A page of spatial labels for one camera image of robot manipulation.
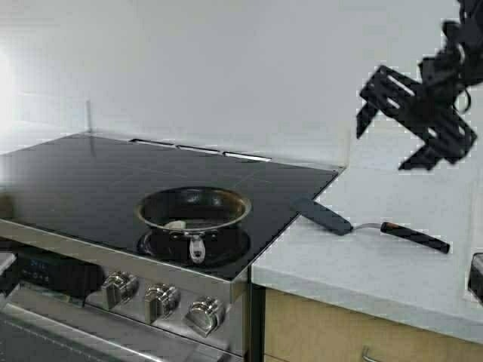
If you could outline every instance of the pan handle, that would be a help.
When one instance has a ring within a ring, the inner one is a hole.
[[[444,254],[448,254],[451,248],[450,245],[446,244],[444,241],[432,238],[426,234],[423,234],[422,232],[417,232],[391,222],[383,223],[380,230],[385,234],[411,240],[414,243],[418,243],[425,247],[431,247],[432,249],[441,251]]]
[[[190,235],[189,256],[195,264],[202,264],[206,257],[205,243],[201,235]]]

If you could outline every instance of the oven door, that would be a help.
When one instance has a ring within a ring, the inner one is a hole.
[[[19,288],[2,314],[4,360],[243,362],[190,339],[26,287]]]

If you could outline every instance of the control knob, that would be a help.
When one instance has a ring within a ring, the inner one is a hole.
[[[137,292],[138,281],[134,275],[117,271],[104,281],[100,290],[103,294],[105,309],[112,309],[126,303]]]
[[[218,299],[202,297],[189,308],[184,321],[197,334],[207,337],[216,330],[225,318],[225,308]]]
[[[180,291],[173,286],[156,284],[144,295],[144,319],[151,324],[156,319],[165,319],[180,304]]]

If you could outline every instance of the spatula handle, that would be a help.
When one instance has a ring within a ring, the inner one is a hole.
[[[432,249],[441,251],[444,254],[448,254],[450,251],[450,245],[446,244],[444,241],[432,238],[431,236],[423,234],[422,232],[417,232],[391,222],[384,222],[381,225],[380,230],[385,234],[411,240],[414,243],[418,243],[425,247],[431,247]]]
[[[296,200],[291,204],[291,209],[336,235],[342,236],[352,231],[352,225],[349,221],[308,198]]]

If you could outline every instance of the wooden cabinet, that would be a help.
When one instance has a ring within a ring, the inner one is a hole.
[[[483,345],[292,296],[266,293],[266,362],[481,362]]]

